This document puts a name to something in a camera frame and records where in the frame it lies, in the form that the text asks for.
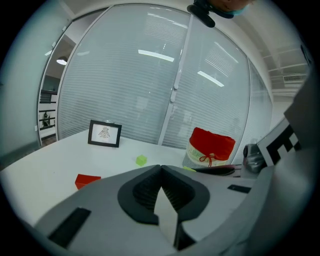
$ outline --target white wall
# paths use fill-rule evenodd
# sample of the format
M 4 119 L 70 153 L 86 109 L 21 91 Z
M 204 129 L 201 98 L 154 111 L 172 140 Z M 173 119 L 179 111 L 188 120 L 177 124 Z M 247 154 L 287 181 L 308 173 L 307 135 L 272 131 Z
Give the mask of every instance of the white wall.
M 70 17 L 57 0 L 47 1 L 15 38 L 0 71 L 0 157 L 38 144 L 37 97 L 42 74 Z
M 272 117 L 270 130 L 272 130 L 284 118 L 284 112 L 289 108 L 293 102 L 293 97 L 287 97 L 286 101 L 273 101 Z
M 94 3 L 92 1 L 87 2 L 86 6 L 84 6 L 82 10 L 75 15 L 79 17 L 112 5 L 130 3 L 156 4 L 187 12 L 187 6 L 191 5 L 193 2 L 193 0 L 96 0 Z M 216 28 L 231 38 L 252 61 L 267 87 L 271 100 L 273 101 L 272 86 L 268 69 L 255 44 L 247 34 L 235 22 L 233 22 L 232 19 L 225 19 L 214 13 L 210 13 L 210 16 L 214 18 Z

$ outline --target drawing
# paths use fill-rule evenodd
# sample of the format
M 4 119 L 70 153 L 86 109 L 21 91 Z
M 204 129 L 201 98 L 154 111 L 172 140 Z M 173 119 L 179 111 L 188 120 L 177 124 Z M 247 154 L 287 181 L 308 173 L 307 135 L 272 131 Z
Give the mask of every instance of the drawing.
M 100 131 L 100 133 L 98 134 L 101 138 L 104 138 L 104 139 L 106 139 L 106 138 L 109 138 L 110 137 L 110 135 L 109 135 L 109 129 L 108 129 L 108 127 L 106 127 L 106 126 L 104 126 L 103 127 L 103 129 L 102 129 L 102 131 Z

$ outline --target black picture frame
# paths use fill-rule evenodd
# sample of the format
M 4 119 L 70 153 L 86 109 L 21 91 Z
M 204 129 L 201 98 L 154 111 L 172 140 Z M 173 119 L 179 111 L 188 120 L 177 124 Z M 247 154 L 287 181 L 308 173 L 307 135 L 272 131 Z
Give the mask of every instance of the black picture frame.
M 108 127 L 116 127 L 116 128 L 118 128 L 118 132 L 117 132 L 117 135 L 116 135 L 116 143 L 112 144 L 112 143 L 105 143 L 105 142 L 99 142 L 99 141 L 92 140 L 92 131 L 93 131 L 94 125 L 101 125 L 101 126 L 108 126 Z M 91 120 L 90 121 L 90 126 L 89 126 L 88 144 L 96 145 L 96 146 L 111 147 L 111 148 L 119 148 L 121 128 L 122 128 L 122 125 L 120 125 L 120 124 L 114 124 L 114 123 Z

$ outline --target black slot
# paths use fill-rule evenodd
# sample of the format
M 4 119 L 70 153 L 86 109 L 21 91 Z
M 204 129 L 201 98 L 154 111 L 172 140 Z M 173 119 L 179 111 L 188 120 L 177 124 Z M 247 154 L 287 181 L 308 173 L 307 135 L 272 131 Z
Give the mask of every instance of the black slot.
M 251 190 L 250 187 L 239 186 L 239 185 L 230 185 L 230 186 L 228 186 L 228 189 L 229 190 L 238 191 L 238 192 L 241 192 L 241 193 L 246 193 L 246 194 L 248 194 L 250 192 L 250 190 Z
M 67 248 L 79 229 L 89 217 L 91 211 L 84 208 L 75 209 L 57 228 L 49 235 L 49 239 L 57 245 Z

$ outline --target picture frame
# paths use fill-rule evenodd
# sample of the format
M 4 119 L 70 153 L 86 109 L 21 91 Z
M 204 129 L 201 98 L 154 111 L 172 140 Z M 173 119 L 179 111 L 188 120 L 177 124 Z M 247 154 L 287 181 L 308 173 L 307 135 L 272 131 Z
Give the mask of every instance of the picture frame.
M 120 124 L 91 120 L 88 144 L 119 148 L 121 128 Z

